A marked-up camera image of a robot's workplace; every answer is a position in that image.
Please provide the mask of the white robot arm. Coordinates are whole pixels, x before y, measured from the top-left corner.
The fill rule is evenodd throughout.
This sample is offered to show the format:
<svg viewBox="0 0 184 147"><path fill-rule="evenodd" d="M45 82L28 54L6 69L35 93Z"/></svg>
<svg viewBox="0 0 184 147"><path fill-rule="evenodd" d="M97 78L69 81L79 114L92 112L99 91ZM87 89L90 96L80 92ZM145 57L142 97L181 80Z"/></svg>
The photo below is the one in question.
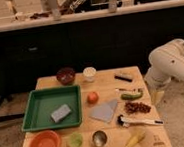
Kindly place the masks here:
<svg viewBox="0 0 184 147"><path fill-rule="evenodd" d="M176 38L153 49L149 54L151 66L144 79L149 88L151 103L156 106L173 77L184 82L184 40Z"/></svg>

